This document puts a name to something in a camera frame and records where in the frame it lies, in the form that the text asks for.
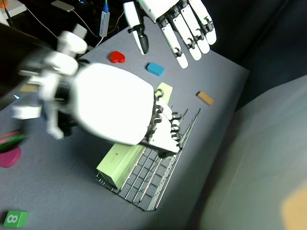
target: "green cube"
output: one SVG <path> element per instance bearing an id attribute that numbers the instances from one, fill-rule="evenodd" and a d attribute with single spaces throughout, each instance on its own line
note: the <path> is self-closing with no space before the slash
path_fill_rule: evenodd
<path id="1" fill-rule="evenodd" d="M 3 226 L 10 228 L 22 228 L 28 218 L 28 212 L 10 210 L 6 215 Z"/>

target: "red heart-shaped block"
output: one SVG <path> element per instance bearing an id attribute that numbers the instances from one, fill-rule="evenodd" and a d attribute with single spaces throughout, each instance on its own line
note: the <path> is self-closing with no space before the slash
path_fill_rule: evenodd
<path id="1" fill-rule="evenodd" d="M 123 55 L 122 53 L 118 52 L 118 51 L 114 51 L 111 55 L 110 55 L 110 61 L 113 63 L 124 63 L 125 62 L 125 55 Z"/>

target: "robotic arm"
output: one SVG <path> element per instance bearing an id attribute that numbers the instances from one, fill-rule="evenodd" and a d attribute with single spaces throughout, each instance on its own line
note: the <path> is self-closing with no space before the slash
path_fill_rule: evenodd
<path id="1" fill-rule="evenodd" d="M 135 0 L 124 3 L 124 12 L 130 26 L 128 32 L 133 34 L 143 55 L 149 49 L 142 19 L 146 15 L 160 26 L 183 69 L 188 66 L 188 61 L 173 29 L 178 31 L 195 60 L 201 58 L 201 53 L 208 53 L 209 45 L 213 45 L 216 41 L 212 18 L 201 0 Z"/>
<path id="2" fill-rule="evenodd" d="M 40 86 L 36 105 L 14 105 L 14 118 L 24 121 L 44 112 L 47 132 L 55 139 L 70 135 L 71 127 L 78 124 L 112 142 L 158 150 L 162 158 L 179 152 L 180 117 L 161 98 L 163 92 L 154 92 L 149 83 L 125 70 L 76 60 L 87 44 L 73 33 L 63 32 L 55 51 L 35 45 L 32 37 L 8 26 L 0 24 L 0 31 L 3 39 L 18 38 L 18 48 L 25 50 L 18 61 L 15 55 L 7 56 L 8 63 L 15 63 L 8 76 Z M 8 52 L 16 53 L 14 42 L 10 44 Z M 5 135 L 0 152 L 18 144 L 20 130 L 11 134 L 18 134 L 18 139 Z"/>

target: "gray fabric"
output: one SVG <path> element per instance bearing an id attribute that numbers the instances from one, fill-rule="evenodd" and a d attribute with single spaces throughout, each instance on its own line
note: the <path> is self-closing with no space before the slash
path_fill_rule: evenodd
<path id="1" fill-rule="evenodd" d="M 185 129 L 198 108 L 199 119 L 155 212 L 143 212 L 104 189 L 95 180 L 95 168 L 110 143 L 79 128 L 62 141 L 46 133 L 43 119 L 31 121 L 31 136 L 21 145 L 22 156 L 11 168 L 0 168 L 0 211 L 29 211 L 28 229 L 171 229 L 184 228 L 201 192 L 220 142 L 233 115 L 248 71 L 210 52 L 181 69 L 157 25 L 146 20 L 150 51 L 142 56 L 126 30 L 105 41 L 84 58 L 126 69 L 154 87 L 164 81 L 174 87 L 170 104 L 177 111 L 189 109 Z M 118 50 L 124 64 L 112 64 L 108 55 Z M 148 62 L 165 67 L 162 77 L 146 71 Z M 195 94 L 207 92 L 211 107 Z M 0 112 L 1 130 L 10 127 L 11 106 Z"/>
<path id="2" fill-rule="evenodd" d="M 306 184 L 306 98 L 304 76 L 235 113 L 200 229 L 283 229 L 283 202 Z"/>

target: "light green rectangular block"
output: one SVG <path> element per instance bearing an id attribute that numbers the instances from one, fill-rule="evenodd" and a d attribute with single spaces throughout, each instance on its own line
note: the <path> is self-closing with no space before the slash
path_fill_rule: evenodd
<path id="1" fill-rule="evenodd" d="M 163 91 L 162 98 L 168 103 L 173 87 L 162 82 L 158 89 Z M 114 144 L 97 166 L 97 170 L 110 184 L 121 189 L 145 149 L 142 145 Z"/>
<path id="2" fill-rule="evenodd" d="M 4 227 L 23 228 L 28 218 L 28 212 L 10 210 L 3 223 Z"/>

